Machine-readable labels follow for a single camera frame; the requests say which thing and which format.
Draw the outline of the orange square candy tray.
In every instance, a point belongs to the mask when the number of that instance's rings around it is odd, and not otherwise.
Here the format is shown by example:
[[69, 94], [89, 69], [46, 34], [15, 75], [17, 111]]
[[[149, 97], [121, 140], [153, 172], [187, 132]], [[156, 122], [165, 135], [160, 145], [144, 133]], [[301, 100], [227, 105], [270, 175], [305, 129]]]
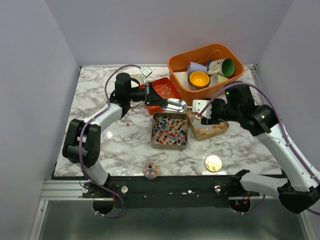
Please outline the orange square candy tray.
[[[173, 98], [179, 99], [179, 94], [177, 93], [175, 87], [168, 77], [159, 78], [151, 81], [149, 85], [152, 85], [153, 89], [160, 95], [163, 99]], [[164, 110], [158, 105], [147, 105], [144, 103], [144, 106], [147, 109], [147, 112], [150, 115], [154, 113], [163, 112]]]

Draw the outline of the metal scoop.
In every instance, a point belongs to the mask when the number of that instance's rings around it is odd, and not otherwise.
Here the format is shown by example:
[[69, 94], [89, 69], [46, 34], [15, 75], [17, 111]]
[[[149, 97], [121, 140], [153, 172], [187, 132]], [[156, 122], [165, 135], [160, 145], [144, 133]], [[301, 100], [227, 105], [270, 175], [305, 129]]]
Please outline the metal scoop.
[[177, 98], [167, 98], [164, 100], [165, 105], [162, 107], [163, 110], [173, 112], [173, 113], [184, 113], [188, 109], [192, 109], [191, 105], [187, 105], [187, 103], [182, 99]]

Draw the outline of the gold tin with popsicle candies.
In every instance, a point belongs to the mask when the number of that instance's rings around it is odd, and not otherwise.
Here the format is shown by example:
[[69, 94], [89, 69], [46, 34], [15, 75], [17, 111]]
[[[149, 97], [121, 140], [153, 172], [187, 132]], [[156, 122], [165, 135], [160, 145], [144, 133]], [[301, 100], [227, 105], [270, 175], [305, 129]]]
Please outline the gold tin with popsicle candies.
[[220, 122], [219, 124], [203, 125], [201, 120], [195, 117], [195, 113], [190, 109], [186, 112], [188, 116], [188, 125], [197, 141], [203, 141], [209, 138], [222, 135], [229, 129], [227, 121]]

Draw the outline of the brown tray with lollipops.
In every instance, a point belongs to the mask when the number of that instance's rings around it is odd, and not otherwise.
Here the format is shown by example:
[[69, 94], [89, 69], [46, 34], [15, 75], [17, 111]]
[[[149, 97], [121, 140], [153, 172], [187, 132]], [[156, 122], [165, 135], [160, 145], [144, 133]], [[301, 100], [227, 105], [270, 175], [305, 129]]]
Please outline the brown tray with lollipops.
[[188, 144], [188, 116], [185, 113], [155, 112], [150, 145], [153, 149], [183, 151]]

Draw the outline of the clear glass jar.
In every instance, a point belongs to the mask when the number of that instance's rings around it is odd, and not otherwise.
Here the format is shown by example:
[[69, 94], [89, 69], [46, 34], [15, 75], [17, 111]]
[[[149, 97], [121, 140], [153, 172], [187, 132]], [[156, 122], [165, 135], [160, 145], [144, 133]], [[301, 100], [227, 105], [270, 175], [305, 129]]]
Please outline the clear glass jar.
[[160, 166], [154, 160], [147, 160], [143, 163], [142, 173], [148, 180], [154, 180], [160, 174]]

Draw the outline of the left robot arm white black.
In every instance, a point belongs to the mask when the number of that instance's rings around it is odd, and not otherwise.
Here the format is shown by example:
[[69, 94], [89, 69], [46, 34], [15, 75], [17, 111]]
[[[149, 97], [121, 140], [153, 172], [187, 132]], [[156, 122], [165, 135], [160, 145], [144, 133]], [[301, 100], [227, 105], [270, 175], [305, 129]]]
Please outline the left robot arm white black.
[[107, 197], [111, 191], [107, 182], [109, 173], [98, 161], [103, 131], [127, 114], [131, 102], [168, 106], [168, 100], [162, 98], [152, 84], [147, 83], [143, 88], [132, 87], [133, 80], [128, 73], [117, 74], [113, 94], [106, 105], [86, 119], [71, 120], [64, 140], [62, 156], [80, 166], [86, 178], [95, 183], [93, 191], [101, 198]]

